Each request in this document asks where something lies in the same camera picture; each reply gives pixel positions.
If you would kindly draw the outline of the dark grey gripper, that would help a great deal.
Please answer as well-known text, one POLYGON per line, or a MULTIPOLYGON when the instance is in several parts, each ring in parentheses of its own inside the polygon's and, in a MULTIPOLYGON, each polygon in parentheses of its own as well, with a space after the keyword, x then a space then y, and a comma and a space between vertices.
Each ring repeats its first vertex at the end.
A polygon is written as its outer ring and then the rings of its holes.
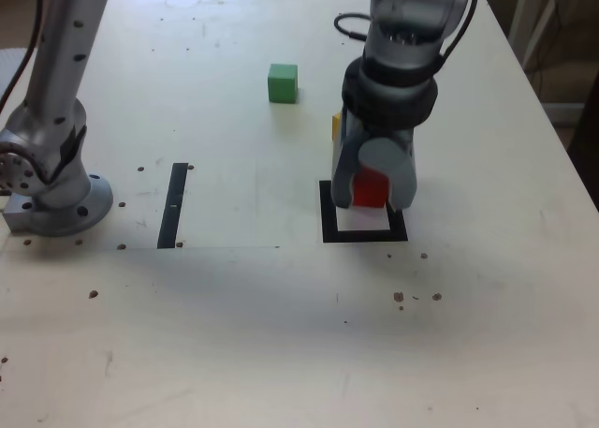
POLYGON ((351 111, 341 113, 333 137, 333 203, 345 209, 352 205, 352 184, 360 163, 388 179, 387 200, 395 212, 408 208, 417 190, 416 166, 410 145, 405 147, 402 143, 413 142, 413 128, 391 129, 370 123, 351 111))

